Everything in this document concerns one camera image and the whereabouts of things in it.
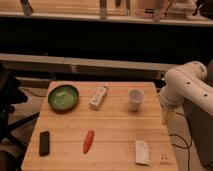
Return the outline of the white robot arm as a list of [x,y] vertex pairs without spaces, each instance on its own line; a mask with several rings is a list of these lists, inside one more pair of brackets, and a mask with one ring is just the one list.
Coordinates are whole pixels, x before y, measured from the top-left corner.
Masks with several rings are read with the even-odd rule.
[[199,61],[191,61],[166,71],[166,85],[159,92],[163,125],[170,121],[174,110],[182,105],[185,99],[213,117],[213,87],[204,82],[206,78],[207,67]]

